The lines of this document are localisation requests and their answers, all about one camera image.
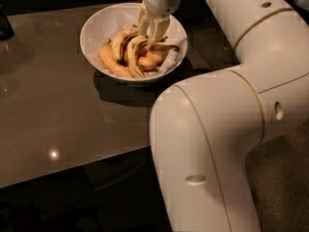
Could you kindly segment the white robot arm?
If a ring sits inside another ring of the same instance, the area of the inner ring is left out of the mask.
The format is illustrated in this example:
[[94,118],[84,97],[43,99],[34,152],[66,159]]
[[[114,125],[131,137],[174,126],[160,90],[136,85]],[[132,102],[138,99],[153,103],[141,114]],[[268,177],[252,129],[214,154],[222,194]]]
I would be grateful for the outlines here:
[[285,0],[206,1],[239,64],[158,97],[154,166],[173,232],[261,232],[245,157],[309,118],[309,28]]

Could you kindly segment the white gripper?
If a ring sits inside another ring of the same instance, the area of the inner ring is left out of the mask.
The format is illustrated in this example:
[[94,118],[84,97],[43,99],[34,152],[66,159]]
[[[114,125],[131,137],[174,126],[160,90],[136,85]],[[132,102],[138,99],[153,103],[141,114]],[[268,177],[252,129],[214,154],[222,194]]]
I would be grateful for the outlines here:
[[178,8],[181,0],[143,0],[143,2],[139,8],[137,32],[139,35],[147,35],[148,31],[148,43],[157,43],[164,37],[170,25],[169,15]]

